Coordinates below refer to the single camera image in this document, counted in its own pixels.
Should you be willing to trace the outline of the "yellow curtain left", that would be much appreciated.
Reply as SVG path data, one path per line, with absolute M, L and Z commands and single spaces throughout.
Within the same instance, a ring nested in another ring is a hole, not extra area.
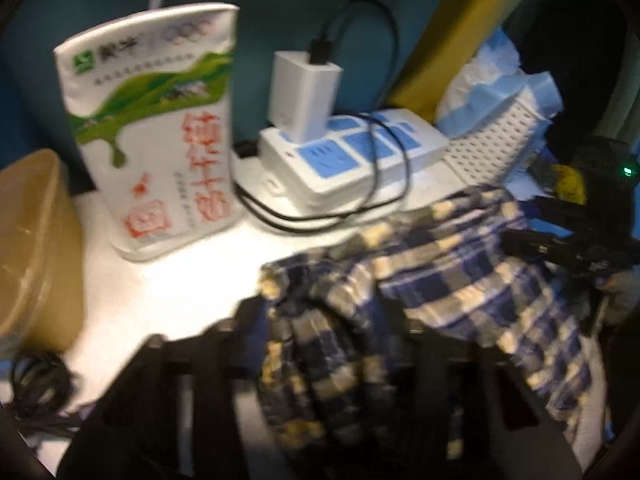
M 429 122 L 450 82 L 521 0 L 440 0 L 388 102 Z

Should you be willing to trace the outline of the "white perforated basket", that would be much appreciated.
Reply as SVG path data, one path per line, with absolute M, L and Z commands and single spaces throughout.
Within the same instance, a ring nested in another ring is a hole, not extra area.
M 470 133 L 452 140 L 444 162 L 467 185 L 504 183 L 526 170 L 548 125 L 534 92 L 525 87 Z

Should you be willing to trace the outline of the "brown plastic food container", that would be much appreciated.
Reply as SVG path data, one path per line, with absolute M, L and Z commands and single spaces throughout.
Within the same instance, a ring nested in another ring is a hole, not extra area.
M 51 150 L 1 171 L 1 356 L 64 352 L 85 318 L 84 233 Z

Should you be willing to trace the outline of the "yellow snack bag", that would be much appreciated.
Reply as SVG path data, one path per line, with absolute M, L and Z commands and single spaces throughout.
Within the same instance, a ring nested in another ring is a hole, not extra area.
M 553 165 L 553 191 L 560 200 L 577 205 L 587 203 L 587 191 L 582 174 L 571 166 Z

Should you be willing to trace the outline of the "grey curtain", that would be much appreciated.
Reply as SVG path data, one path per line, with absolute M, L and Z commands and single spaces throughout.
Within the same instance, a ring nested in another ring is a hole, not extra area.
M 233 63 L 233 134 L 254 138 L 265 125 L 272 55 L 302 50 L 345 0 L 165 0 L 236 4 L 239 43 Z M 406 58 L 440 0 L 380 0 L 399 26 Z M 66 38 L 142 11 L 149 0 L 22 0 L 1 29 L 1 157 L 9 162 L 52 148 L 67 165 L 81 160 L 62 107 L 53 50 Z

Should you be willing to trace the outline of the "white usb charger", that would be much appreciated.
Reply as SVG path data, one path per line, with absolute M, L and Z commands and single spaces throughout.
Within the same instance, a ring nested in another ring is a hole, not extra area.
M 319 140 L 334 110 L 343 69 L 309 63 L 305 51 L 273 55 L 268 120 L 294 144 Z

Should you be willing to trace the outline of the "white power strip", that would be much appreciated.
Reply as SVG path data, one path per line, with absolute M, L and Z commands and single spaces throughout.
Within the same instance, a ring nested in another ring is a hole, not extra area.
M 262 130 L 258 153 L 268 190 L 304 214 L 327 212 L 371 192 L 374 160 L 382 188 L 405 180 L 405 157 L 413 172 L 421 171 L 449 148 L 446 136 L 410 110 L 388 108 L 373 117 L 377 122 L 369 126 L 356 117 L 334 116 L 326 135 L 307 144 L 294 144 L 277 128 Z

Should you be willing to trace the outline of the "white milk carton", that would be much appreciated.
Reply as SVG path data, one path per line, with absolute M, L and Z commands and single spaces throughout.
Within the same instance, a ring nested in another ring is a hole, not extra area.
M 145 261 L 228 228 L 232 61 L 239 10 L 194 3 L 90 28 L 54 49 L 61 96 L 110 215 L 112 244 Z

